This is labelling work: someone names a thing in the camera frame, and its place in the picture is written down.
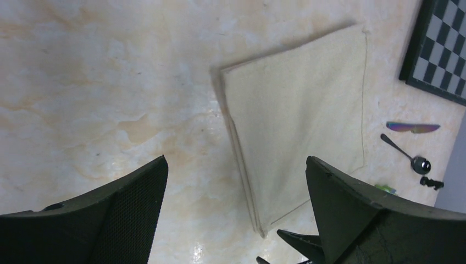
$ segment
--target beige cloth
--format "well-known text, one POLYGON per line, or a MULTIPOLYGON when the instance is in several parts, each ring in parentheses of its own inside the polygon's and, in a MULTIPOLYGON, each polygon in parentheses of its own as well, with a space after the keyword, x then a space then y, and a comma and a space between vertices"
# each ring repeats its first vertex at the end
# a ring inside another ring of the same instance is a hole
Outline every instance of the beige cloth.
POLYGON ((309 201, 306 158, 364 165, 361 25, 222 72, 235 153, 262 237, 309 201))

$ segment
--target black square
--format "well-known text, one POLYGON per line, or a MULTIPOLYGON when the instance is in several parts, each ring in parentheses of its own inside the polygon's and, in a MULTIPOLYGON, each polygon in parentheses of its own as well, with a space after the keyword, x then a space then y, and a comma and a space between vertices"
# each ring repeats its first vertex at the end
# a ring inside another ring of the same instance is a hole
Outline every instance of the black square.
POLYGON ((463 22, 464 18, 464 11, 461 9, 456 10, 456 15, 454 16, 452 28, 455 29, 456 31, 459 31, 459 27, 461 26, 461 22, 463 22))
POLYGON ((442 22, 442 25, 440 26, 439 35, 437 36, 436 41, 440 43, 441 45, 445 45, 445 41, 447 41, 449 32, 450 32, 450 26, 442 22))
POLYGON ((458 62, 456 63, 456 67, 454 68, 454 72, 453 72, 455 75, 461 76, 461 72, 463 72, 463 68, 464 68, 464 63, 466 63, 466 60, 459 57, 458 62))
POLYGON ((463 48, 463 45, 464 45, 464 40, 466 40, 466 37, 462 35, 458 35, 458 37, 456 38, 456 43, 454 44, 454 48, 453 48, 454 53, 458 55, 461 53, 461 49, 463 48))
POLYGON ((426 59, 426 61, 429 60, 430 53, 432 52, 432 49, 434 48, 434 43, 435 41, 431 40, 430 38, 426 37, 424 41, 424 47, 421 51, 421 58, 426 59))
POLYGON ((445 14, 445 10, 447 10, 448 1, 440 0, 437 1, 437 6, 434 10, 434 15, 438 18, 443 19, 443 15, 445 14))
POLYGON ((442 56, 440 57, 439 66, 442 68, 446 68, 448 64, 448 60, 450 59, 451 51, 447 48, 443 49, 442 56))
POLYGON ((442 83, 440 84, 440 88, 447 90, 452 76, 453 76, 452 73, 445 72, 445 75, 443 76, 443 79, 442 79, 442 83))
POLYGON ((424 82, 426 83, 432 82, 432 79, 434 78, 434 74, 435 74, 435 69, 437 69, 437 66, 429 62, 429 65, 427 66, 427 70, 425 70, 424 82))
POLYGON ((461 93, 463 93, 464 84, 466 84, 466 80, 460 79, 456 91, 454 92, 455 95, 461 95, 461 93))

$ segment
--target spoon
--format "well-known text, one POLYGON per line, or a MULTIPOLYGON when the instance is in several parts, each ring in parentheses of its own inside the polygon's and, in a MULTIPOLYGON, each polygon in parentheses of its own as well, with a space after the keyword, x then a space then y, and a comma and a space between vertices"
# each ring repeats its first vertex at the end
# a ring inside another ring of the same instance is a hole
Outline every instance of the spoon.
POLYGON ((422 156, 415 156, 414 158, 411 158, 410 155, 408 155, 401 148, 399 148, 395 143, 393 143, 393 141, 391 141, 391 139, 389 139, 389 137, 387 135, 381 134, 380 138, 383 141, 385 141, 387 144, 389 144, 390 146, 397 149, 399 152, 403 153, 406 157, 408 157, 409 160, 411 161, 411 168, 413 168, 413 170, 416 173, 421 174, 421 175, 429 173, 429 171, 431 169, 431 164, 426 158, 424 158, 422 156))

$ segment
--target black border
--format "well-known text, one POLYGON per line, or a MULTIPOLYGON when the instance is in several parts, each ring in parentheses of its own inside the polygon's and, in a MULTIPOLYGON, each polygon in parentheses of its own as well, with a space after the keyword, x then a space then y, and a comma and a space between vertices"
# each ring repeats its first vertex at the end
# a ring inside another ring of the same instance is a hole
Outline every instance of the black border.
POLYGON ((413 77, 414 66, 418 62, 418 58, 426 38, 425 35, 429 27, 430 18, 433 16, 434 8, 439 1, 445 0, 423 0, 411 35, 411 40, 409 41, 408 49, 404 57, 399 79, 405 81, 407 85, 466 106, 466 99, 413 77))

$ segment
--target chessboard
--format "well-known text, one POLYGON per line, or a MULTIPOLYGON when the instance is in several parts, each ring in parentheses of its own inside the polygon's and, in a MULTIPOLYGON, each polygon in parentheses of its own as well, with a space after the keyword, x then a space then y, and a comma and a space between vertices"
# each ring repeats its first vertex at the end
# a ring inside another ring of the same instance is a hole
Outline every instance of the chessboard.
POLYGON ((423 0, 400 80, 466 106, 466 0, 423 0))

